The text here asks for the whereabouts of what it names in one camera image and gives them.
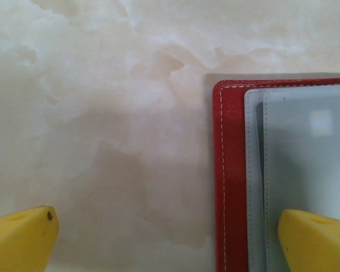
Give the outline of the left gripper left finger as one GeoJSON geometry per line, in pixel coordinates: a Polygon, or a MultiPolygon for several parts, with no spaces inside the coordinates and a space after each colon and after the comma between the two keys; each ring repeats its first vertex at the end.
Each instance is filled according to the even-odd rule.
{"type": "Polygon", "coordinates": [[[51,206],[0,216],[0,272],[45,271],[58,231],[51,206]]]}

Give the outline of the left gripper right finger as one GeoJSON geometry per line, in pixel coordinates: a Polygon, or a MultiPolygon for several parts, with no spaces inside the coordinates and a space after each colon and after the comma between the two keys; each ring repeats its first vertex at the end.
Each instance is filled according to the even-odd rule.
{"type": "Polygon", "coordinates": [[[284,210],[277,231],[291,271],[340,271],[340,220],[284,210]]]}

